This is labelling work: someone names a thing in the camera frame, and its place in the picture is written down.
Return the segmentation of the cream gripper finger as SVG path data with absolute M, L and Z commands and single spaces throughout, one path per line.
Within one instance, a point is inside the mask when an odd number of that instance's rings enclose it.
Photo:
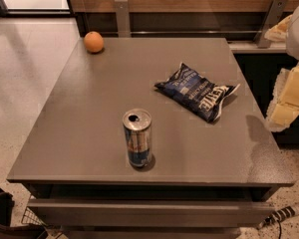
M 290 26 L 291 15 L 285 17 L 279 23 L 266 31 L 264 38 L 272 42 L 285 42 Z
M 266 112 L 266 127 L 272 132 L 288 128 L 299 116 L 299 63 L 292 70 L 282 68 L 276 78 L 273 99 Z

